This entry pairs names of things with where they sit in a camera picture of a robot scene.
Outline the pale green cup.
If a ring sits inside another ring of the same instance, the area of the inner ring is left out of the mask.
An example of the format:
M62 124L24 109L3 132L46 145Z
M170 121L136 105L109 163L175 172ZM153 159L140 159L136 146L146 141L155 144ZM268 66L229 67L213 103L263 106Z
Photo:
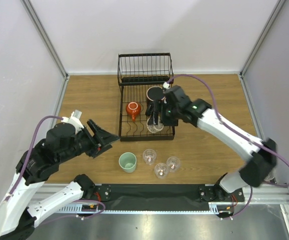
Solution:
M123 153L118 160L119 166L126 173L133 173L137 167L137 157L132 152Z

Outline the clear stemless glass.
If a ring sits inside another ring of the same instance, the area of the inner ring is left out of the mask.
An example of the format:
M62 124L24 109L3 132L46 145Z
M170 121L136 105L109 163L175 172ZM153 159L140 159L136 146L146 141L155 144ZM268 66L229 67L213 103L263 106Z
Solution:
M157 159L157 153L153 149L146 149L143 152L142 157L146 164L152 165Z
M181 167L181 161L176 156L171 156L167 159L166 165L170 172L176 172Z
M154 168L154 172L157 178L163 179L169 174L169 167L165 163L158 163Z

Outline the black skull pattern mug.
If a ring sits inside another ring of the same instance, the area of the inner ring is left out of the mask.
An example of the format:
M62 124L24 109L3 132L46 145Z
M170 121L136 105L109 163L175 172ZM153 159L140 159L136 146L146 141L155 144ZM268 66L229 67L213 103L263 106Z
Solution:
M162 102L165 100L164 91L161 86L152 86L146 91L146 111L147 117L153 113L160 113Z

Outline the clear stemless glass right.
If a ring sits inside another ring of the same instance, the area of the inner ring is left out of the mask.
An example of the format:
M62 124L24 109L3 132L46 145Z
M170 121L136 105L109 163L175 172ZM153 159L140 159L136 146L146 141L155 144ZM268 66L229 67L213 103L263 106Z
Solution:
M166 165L170 172L176 172L181 167L181 161L176 156L171 156L167 159Z

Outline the left aluminium frame post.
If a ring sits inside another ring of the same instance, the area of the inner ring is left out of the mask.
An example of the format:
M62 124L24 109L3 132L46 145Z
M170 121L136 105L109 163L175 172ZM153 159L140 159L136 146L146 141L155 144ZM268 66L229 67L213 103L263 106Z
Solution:
M67 79L68 73L65 70L65 67L42 23L40 20L37 11L35 10L32 2L30 0L20 0L21 4L23 5L25 11L27 12L30 20L32 21L35 29L37 30L39 36L41 37L47 51L49 52L52 60L54 61L56 67L58 68L59 72L61 73L64 79Z

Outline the aluminium frame post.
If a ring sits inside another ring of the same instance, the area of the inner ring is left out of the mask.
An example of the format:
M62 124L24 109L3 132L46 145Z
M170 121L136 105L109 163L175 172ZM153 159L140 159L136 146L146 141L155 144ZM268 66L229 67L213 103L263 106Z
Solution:
M264 43L268 33L270 32L271 28L273 27L276 19L278 18L281 10L283 9L284 5L286 4L286 0L278 0L269 15L268 20L266 21L263 29L260 32L259 37L257 38L250 54L248 55L244 65L242 66L239 75L243 78L247 73L251 63L253 62L254 58L256 57L258 51L260 50L262 44Z
M32 21L35 29L37 30L39 36L41 37L47 51L49 52L52 60L54 61L56 67L58 68L59 72L61 73L64 79L67 79L68 73L65 70L65 67L42 23L40 20L37 11L35 10L32 2L30 0L20 0L21 4L23 5L25 11L27 12L30 20Z

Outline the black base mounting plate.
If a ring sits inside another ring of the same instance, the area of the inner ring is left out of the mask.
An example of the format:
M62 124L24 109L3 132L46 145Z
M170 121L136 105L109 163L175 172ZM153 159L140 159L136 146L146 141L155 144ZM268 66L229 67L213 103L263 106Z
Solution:
M83 195L87 200L100 200L113 206L125 204L224 203L231 205L228 193L217 195L211 184L102 184L93 193Z

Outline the right aluminium frame post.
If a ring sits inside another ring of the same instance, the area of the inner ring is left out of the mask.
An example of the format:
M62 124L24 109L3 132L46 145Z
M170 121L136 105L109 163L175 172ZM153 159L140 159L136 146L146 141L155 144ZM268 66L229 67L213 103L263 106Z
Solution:
M281 10L283 9L284 5L286 4L286 0L278 0L269 15L268 20L266 21L263 29L260 32L259 37L257 38L250 54L248 55L244 65L242 66L239 75L243 78L247 73L251 63L253 62L254 58L256 57L258 51L260 50L262 44L264 43L268 33L270 32L271 28L273 27L276 19L278 18Z

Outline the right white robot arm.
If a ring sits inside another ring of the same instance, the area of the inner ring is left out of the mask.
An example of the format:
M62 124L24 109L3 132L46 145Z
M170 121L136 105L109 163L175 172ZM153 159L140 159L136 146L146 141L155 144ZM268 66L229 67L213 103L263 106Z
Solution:
M245 161L238 171L226 173L216 182L214 194L220 201L228 200L237 189L259 187L277 165L274 140L262 140L248 134L218 114L205 100L190 100L178 85L169 89L150 87L146 91L146 102L148 126L155 129L159 124L174 127L182 120L213 135Z

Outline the clear stemless glass front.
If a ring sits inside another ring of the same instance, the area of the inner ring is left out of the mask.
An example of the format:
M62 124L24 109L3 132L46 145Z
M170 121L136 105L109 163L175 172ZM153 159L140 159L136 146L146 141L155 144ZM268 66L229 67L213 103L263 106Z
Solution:
M154 172L157 178L163 179L169 174L169 167L165 163L158 163L154 168Z

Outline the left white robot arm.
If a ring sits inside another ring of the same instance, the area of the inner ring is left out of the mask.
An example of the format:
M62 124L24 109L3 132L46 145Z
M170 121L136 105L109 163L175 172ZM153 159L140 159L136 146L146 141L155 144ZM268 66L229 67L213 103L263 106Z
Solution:
M59 170L60 164L82 154L96 158L120 139L91 119L87 125L92 133L77 117L63 117L47 131L45 138L38 143L31 142L0 202L0 240L25 240L60 208L78 200L89 201L94 196L94 182L87 175L80 174L63 190L39 203L30 204L38 189Z

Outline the small orange black cup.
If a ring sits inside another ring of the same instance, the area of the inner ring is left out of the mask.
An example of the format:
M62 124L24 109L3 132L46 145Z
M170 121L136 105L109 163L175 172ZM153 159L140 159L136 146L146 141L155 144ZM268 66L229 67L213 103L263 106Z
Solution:
M131 120L133 122L136 121L136 118L140 115L141 113L141 105L135 101L131 101L126 105L126 113L129 117L131 117Z

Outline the short clear glass tumbler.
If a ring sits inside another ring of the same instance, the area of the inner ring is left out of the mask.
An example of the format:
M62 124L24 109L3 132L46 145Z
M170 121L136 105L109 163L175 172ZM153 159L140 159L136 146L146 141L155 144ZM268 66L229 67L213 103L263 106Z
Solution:
M164 129L164 125L163 125L163 123L161 122L160 116L158 117L158 125L155 125L155 124L150 125L150 124L149 124L149 120L150 120L150 119L148 118L147 121L146 121L146 127L147 127L147 129L148 129L148 131L149 131L150 133L156 134L156 133L161 132L161 131Z

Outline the clear stemless glass back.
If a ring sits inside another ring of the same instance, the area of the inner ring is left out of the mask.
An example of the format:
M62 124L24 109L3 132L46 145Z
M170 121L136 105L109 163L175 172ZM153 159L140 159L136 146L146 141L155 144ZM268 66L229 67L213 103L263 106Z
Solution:
M157 153L153 149L146 149L143 152L142 157L146 164L152 165L157 159Z

